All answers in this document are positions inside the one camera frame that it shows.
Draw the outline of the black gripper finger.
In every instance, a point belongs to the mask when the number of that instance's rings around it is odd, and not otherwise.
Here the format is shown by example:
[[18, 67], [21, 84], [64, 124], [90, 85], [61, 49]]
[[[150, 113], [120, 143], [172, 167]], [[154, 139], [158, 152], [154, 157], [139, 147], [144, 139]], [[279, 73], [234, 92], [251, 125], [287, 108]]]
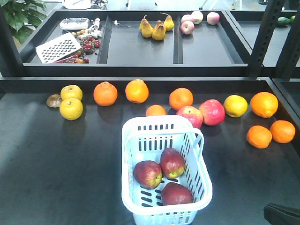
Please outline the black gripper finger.
[[271, 225], [300, 225], [300, 209], [268, 203], [263, 208], [264, 218]]

